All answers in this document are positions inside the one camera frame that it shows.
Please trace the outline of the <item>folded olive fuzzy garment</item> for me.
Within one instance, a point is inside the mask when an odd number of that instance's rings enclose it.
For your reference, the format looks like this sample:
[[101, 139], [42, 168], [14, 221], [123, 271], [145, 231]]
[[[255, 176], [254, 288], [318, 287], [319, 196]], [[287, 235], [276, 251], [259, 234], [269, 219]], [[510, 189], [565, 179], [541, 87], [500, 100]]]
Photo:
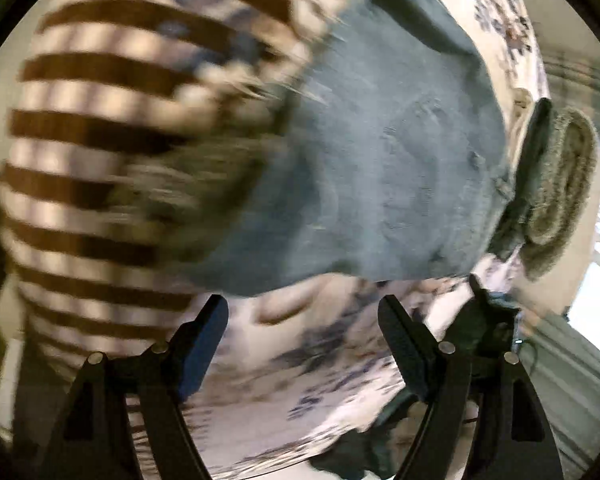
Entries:
[[596, 128], [577, 108], [563, 108], [550, 122], [524, 220], [520, 260], [528, 280], [539, 280], [562, 258], [590, 197], [599, 152]]

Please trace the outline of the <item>right green curtain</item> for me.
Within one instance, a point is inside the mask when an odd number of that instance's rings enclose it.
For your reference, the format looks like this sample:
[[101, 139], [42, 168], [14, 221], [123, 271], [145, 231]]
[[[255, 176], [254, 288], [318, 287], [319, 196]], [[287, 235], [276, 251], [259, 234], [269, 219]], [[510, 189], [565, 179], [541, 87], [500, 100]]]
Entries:
[[562, 316], [524, 309], [519, 356], [552, 428], [567, 479], [600, 455], [600, 350]]

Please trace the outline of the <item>blue denim shorts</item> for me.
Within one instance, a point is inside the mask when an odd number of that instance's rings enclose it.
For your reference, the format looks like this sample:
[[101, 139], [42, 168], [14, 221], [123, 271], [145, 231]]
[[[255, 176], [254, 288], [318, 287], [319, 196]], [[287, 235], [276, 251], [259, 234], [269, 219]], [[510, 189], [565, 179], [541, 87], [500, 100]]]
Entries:
[[491, 79], [440, 0], [354, 0], [282, 133], [215, 248], [174, 235], [177, 274], [239, 296], [326, 273], [463, 275], [513, 195]]

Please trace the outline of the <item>folded dark teal garment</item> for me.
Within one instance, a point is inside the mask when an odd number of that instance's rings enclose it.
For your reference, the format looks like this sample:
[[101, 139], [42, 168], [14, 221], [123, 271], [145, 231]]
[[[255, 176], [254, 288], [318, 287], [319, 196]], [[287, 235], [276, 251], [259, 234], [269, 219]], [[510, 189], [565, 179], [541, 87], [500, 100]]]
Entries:
[[552, 136], [552, 111], [550, 99], [539, 99], [524, 127], [524, 143], [515, 174], [515, 195], [504, 209], [488, 248], [488, 252], [500, 261], [507, 261], [524, 240], [524, 224], [540, 187], [542, 160]]

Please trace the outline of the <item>folded cream garment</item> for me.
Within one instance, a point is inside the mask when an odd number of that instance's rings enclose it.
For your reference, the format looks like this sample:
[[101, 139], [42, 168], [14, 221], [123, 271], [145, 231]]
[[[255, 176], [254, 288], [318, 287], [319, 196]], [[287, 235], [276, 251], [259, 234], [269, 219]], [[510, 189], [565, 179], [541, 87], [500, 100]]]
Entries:
[[524, 138], [534, 109], [535, 100], [531, 92], [524, 88], [516, 88], [514, 90], [513, 113], [507, 133], [507, 157], [509, 168], [513, 172], [517, 170], [522, 147], [524, 146]]

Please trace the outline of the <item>floral bed blanket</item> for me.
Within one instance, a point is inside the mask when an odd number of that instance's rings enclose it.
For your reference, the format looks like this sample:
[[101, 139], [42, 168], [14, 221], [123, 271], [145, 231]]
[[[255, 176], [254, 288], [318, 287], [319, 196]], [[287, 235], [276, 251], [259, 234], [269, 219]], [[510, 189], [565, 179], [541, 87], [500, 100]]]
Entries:
[[[170, 267], [176, 233], [192, 229], [204, 256], [237, 220], [280, 148], [288, 102], [303, 96], [353, 1], [50, 2], [19, 75], [0, 172], [0, 242], [23, 312], [5, 429], [20, 477], [42, 479], [89, 356], [138, 356], [214, 294], [230, 322], [181, 412], [209, 469], [227, 476], [321, 452], [399, 389], [376, 320], [381, 297], [439, 307], [466, 300], [468, 273], [508, 284], [518, 247], [503, 262], [490, 242], [463, 275], [326, 273], [256, 296]], [[486, 66], [507, 154], [514, 90], [536, 101], [545, 88], [524, 0], [440, 1]]]

